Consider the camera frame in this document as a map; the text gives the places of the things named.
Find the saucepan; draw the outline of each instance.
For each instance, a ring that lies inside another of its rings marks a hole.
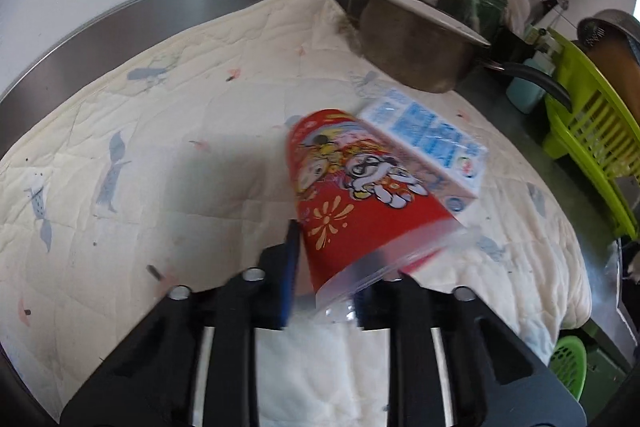
[[[571,112],[571,97],[551,76],[516,62],[485,58],[489,41],[453,17],[418,0],[369,0],[360,17],[369,62],[415,89],[445,92],[480,64],[544,89]]]

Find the pot handle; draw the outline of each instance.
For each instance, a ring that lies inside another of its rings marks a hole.
[[[524,80],[528,80],[529,82],[540,86],[554,99],[558,100],[558,102],[560,102],[567,111],[573,111],[571,95],[569,95],[569,92],[548,74],[543,73],[536,68],[532,68],[531,66],[518,64],[517,62],[505,62],[500,64],[498,62],[482,61],[482,65],[489,70],[498,71],[498,73],[506,74],[507,76],[519,76]]]

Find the quilted mat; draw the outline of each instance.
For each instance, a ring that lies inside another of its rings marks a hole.
[[[266,0],[105,74],[2,159],[0,342],[54,418],[168,288],[221,285],[283,241],[295,217],[291,123],[323,108],[356,113],[396,85],[353,42],[334,0]],[[475,289],[548,361],[559,328],[591,311],[571,224],[462,97],[400,89],[489,150],[481,198],[458,216],[481,240],[417,279]],[[385,424],[385,331],[296,312],[286,331],[259,331],[257,350],[264,425]]]

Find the green plastic basket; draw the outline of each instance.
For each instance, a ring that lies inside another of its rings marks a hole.
[[[580,400],[584,381],[587,378],[587,351],[578,337],[562,337],[551,355],[549,369],[558,380]]]
[[[638,222],[614,180],[634,176],[640,182],[640,126],[593,62],[551,33],[564,46],[554,76],[569,92],[574,110],[545,97],[551,131],[543,149],[553,159],[568,153],[606,201],[616,233],[636,239]]]

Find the red cup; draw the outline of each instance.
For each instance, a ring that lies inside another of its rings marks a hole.
[[[287,162],[319,306],[424,260],[463,228],[343,111],[300,120],[289,134]]]

